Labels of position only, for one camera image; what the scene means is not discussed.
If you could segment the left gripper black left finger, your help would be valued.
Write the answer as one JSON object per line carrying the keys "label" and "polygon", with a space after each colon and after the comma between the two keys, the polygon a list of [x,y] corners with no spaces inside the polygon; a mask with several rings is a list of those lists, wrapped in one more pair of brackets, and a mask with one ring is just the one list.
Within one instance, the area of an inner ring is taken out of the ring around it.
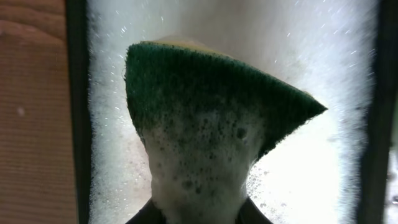
{"label": "left gripper black left finger", "polygon": [[166,219],[153,200],[147,203],[126,224],[166,224]]}

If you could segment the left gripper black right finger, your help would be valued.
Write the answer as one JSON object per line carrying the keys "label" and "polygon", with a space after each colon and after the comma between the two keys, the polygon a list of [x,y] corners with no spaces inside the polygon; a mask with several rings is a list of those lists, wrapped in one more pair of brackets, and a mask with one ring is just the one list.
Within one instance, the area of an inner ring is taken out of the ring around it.
{"label": "left gripper black right finger", "polygon": [[236,217],[236,224],[273,224],[248,197]]}

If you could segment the green yellow sponge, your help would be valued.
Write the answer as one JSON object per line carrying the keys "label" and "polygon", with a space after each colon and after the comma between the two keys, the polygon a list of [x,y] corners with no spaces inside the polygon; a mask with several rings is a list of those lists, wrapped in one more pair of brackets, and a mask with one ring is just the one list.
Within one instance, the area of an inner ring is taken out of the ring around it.
{"label": "green yellow sponge", "polygon": [[253,165],[326,108],[242,61],[192,44],[126,54],[126,102],[167,223],[236,223]]}

